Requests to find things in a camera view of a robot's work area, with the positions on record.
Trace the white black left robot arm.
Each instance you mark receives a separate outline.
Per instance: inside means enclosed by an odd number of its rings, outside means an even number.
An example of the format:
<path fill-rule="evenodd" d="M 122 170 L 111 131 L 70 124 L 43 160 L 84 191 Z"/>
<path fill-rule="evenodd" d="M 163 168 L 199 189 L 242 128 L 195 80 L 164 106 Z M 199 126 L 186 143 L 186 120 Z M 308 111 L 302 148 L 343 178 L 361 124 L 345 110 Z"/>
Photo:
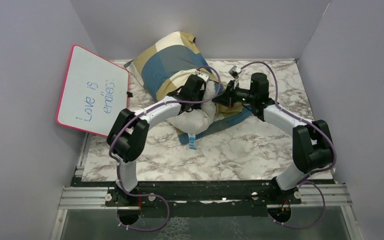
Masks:
<path fill-rule="evenodd" d="M 109 156 L 116 160 L 116 184 L 121 188 L 118 199 L 124 205 L 137 200 L 136 160 L 145 148 L 149 130 L 169 118 L 200 109 L 208 79 L 205 73 L 192 74 L 183 86 L 157 103 L 138 111 L 120 111 L 106 142 L 110 146 Z"/>

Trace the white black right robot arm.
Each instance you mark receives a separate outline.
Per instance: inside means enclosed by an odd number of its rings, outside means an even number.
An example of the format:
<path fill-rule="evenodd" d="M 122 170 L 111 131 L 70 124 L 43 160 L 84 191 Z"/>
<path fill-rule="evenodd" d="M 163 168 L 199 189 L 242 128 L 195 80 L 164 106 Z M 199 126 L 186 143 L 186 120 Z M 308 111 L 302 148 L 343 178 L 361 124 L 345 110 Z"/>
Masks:
<path fill-rule="evenodd" d="M 251 75 L 249 89 L 236 87 L 234 80 L 231 80 L 221 95 L 212 101 L 228 108 L 235 104 L 247 105 L 259 120 L 276 126 L 292 138 L 293 162 L 269 184 L 269 199 L 276 204 L 286 200 L 289 191 L 312 171 L 334 161 L 327 123 L 323 120 L 310 122 L 288 115 L 270 98 L 269 81 L 264 73 Z"/>

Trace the white pillow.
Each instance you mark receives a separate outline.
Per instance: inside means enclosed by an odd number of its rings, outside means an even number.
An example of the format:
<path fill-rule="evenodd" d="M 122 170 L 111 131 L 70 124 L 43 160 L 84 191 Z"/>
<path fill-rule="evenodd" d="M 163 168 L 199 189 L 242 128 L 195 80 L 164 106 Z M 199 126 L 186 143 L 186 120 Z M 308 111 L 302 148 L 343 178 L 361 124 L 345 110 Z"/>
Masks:
<path fill-rule="evenodd" d="M 200 105 L 200 109 L 183 112 L 180 115 L 168 118 L 166 121 L 181 132 L 200 134 L 214 122 L 216 112 L 216 104 L 207 101 Z"/>

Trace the blue beige checked pillowcase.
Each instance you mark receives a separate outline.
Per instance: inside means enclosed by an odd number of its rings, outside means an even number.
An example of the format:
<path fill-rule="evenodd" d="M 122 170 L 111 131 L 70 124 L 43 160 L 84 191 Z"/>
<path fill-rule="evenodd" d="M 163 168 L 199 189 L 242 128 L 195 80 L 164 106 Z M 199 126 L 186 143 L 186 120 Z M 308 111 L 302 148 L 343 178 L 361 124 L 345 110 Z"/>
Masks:
<path fill-rule="evenodd" d="M 188 77 L 195 74 L 197 68 L 201 68 L 202 72 L 210 75 L 203 96 L 203 103 L 206 103 L 211 101 L 209 98 L 216 94 L 219 81 L 208 68 L 209 64 L 197 48 L 195 39 L 195 36 L 189 33 L 172 32 L 135 59 L 125 63 L 124 67 L 157 102 L 168 93 L 182 87 Z M 195 134 L 196 139 L 228 129 L 251 116 L 251 112 L 239 103 L 231 108 L 217 103 L 215 105 L 214 122 L 207 130 Z M 187 145 L 189 143 L 188 133 L 175 129 L 180 143 Z"/>

